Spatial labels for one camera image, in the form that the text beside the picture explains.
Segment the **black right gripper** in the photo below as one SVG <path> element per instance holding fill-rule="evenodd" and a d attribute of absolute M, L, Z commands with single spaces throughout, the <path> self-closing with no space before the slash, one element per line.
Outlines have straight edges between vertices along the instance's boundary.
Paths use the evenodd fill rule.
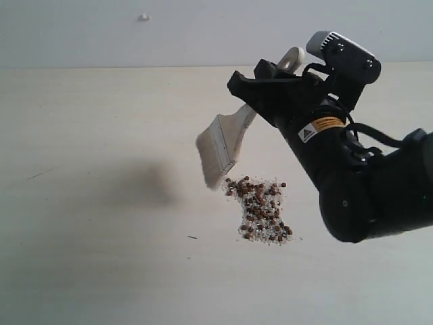
<path fill-rule="evenodd" d="M 261 59 L 249 79 L 235 71 L 227 83 L 231 95 L 249 105 L 286 142 L 340 142 L 347 112 L 328 94 L 325 82 L 310 72 L 295 76 L 302 61 L 288 67 Z"/>

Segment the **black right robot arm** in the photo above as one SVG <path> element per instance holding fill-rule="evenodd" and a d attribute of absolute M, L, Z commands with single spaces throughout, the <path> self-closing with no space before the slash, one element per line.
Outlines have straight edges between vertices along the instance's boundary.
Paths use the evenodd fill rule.
<path fill-rule="evenodd" d="M 401 140 L 350 112 L 380 64 L 309 64 L 299 76 L 261 60 L 249 79 L 227 84 L 277 128 L 319 193 L 324 224 L 339 241 L 401 234 L 432 225 L 432 135 L 416 129 Z"/>

